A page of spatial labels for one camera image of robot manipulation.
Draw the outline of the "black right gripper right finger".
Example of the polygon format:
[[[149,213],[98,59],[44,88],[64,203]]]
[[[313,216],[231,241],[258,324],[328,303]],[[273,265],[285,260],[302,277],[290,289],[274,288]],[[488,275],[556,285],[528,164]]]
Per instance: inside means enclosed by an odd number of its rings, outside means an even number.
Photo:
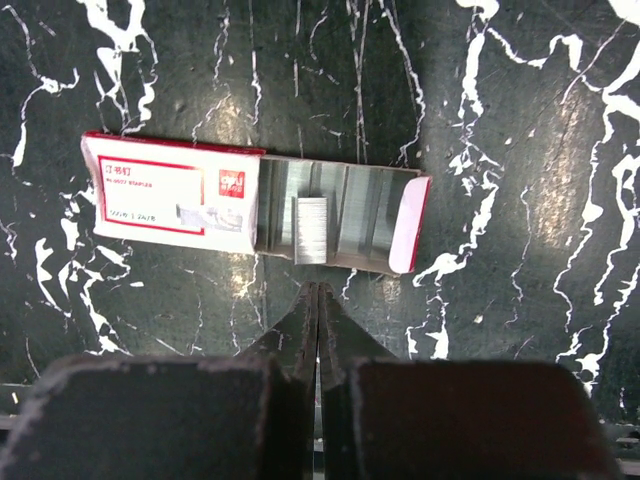
[[[409,361],[318,288],[330,479],[618,479],[582,387],[555,364]]]

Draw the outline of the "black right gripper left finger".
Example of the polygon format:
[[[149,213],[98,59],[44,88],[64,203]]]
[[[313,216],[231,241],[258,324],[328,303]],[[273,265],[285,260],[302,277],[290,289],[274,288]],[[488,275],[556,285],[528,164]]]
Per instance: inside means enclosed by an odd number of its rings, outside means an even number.
[[[309,479],[318,287],[232,357],[76,355],[33,386],[5,479]]]

